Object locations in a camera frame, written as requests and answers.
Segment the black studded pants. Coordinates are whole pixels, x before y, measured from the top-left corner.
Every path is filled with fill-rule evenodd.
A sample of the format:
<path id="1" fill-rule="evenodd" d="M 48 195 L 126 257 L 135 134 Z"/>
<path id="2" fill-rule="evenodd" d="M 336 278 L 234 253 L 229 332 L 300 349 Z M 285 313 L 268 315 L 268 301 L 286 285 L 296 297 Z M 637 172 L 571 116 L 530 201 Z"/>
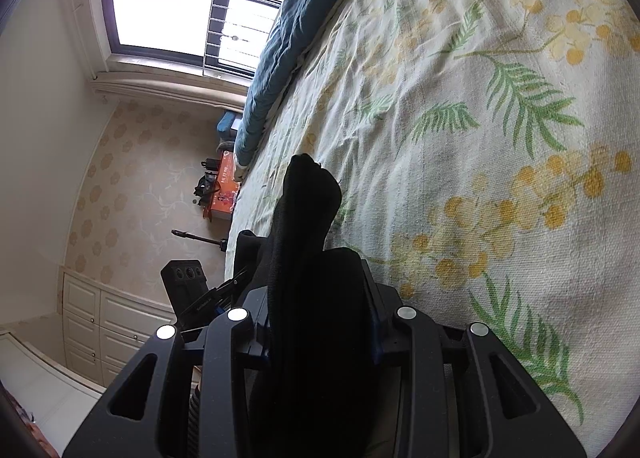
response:
<path id="1" fill-rule="evenodd" d="M 375 363 L 360 256 L 324 243 L 341 206 L 333 175 L 309 155 L 286 168 L 270 230 L 236 237 L 235 270 L 267 290 L 268 362 L 258 371 L 243 457 L 389 457 L 390 373 Z"/>

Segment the black stick vacuum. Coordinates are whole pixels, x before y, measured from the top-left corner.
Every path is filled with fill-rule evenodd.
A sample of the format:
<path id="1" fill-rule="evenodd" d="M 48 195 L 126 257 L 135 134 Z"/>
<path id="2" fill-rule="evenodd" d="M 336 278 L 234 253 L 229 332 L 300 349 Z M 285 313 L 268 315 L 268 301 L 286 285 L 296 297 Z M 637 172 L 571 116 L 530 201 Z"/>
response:
<path id="1" fill-rule="evenodd" d="M 207 237 L 194 235 L 192 233 L 189 233 L 186 231 L 180 231 L 180 230 L 171 230 L 170 233 L 175 237 L 190 239 L 190 241 L 200 241 L 201 243 L 217 246 L 219 250 L 222 252 L 225 252 L 227 250 L 227 246 L 228 246 L 227 238 L 221 238 L 221 239 L 207 238 Z"/>

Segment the red cardboard box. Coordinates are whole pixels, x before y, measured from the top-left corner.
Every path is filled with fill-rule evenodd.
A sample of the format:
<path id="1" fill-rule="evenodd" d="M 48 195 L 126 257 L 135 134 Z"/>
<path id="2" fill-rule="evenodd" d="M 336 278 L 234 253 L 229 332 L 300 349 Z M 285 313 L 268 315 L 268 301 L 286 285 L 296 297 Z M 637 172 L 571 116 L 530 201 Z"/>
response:
<path id="1" fill-rule="evenodd" d="M 233 180 L 233 172 L 233 154 L 224 151 L 216 178 L 215 192 L 208 206 L 207 215 L 210 219 L 230 220 L 232 217 L 236 195 L 240 189 L 240 183 Z"/>

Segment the white cabinet with drawers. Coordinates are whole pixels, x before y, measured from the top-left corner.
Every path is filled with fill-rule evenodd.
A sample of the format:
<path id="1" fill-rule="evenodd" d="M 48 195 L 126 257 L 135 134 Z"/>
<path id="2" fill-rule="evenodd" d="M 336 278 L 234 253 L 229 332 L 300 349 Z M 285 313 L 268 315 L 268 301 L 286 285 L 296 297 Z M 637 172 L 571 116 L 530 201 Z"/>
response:
<path id="1" fill-rule="evenodd" d="M 60 273 L 60 310 L 66 367 L 108 386 L 160 326 L 175 322 L 171 307 Z"/>

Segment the black bag on box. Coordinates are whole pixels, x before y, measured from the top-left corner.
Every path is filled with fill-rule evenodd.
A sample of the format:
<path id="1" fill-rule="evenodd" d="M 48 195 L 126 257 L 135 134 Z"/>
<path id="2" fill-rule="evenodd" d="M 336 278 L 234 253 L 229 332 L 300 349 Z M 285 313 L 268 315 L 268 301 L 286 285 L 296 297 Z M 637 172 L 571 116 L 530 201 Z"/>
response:
<path id="1" fill-rule="evenodd" d="M 210 199 L 219 189 L 217 183 L 221 160 L 217 158 L 206 158 L 201 162 L 204 168 L 203 177 L 198 180 L 198 185 L 194 187 L 194 195 L 198 197 L 198 204 L 202 207 L 210 203 Z"/>

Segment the blue storage box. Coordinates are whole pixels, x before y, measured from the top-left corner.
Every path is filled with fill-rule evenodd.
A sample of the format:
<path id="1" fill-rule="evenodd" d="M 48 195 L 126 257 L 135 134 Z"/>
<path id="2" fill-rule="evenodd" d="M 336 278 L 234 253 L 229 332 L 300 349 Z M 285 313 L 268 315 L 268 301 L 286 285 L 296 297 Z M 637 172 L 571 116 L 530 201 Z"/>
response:
<path id="1" fill-rule="evenodd" d="M 235 137 L 242 123 L 242 115 L 238 112 L 224 111 L 217 123 L 217 132 L 221 139 Z"/>

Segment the floral bed quilt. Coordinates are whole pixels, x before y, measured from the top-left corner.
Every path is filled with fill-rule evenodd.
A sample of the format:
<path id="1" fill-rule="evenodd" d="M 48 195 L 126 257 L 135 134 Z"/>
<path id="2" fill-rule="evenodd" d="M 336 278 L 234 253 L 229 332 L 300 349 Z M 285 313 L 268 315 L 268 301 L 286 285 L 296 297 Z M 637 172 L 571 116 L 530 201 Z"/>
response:
<path id="1" fill-rule="evenodd" d="M 268 120 L 231 230 L 292 156 L 326 242 L 436 322 L 495 330 L 589 456 L 639 397 L 639 21 L 627 0 L 344 0 Z"/>

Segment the teal blanket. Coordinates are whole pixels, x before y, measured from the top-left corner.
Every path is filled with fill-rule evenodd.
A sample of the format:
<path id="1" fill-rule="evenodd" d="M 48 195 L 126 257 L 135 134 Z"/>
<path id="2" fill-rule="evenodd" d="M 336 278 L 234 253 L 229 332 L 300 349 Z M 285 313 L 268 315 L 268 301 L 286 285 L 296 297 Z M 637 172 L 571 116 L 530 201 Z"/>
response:
<path id="1" fill-rule="evenodd" d="M 235 163 L 250 166 L 273 104 L 293 74 L 298 58 L 320 30 L 337 0 L 283 0 L 276 24 L 248 88 L 234 143 Z"/>

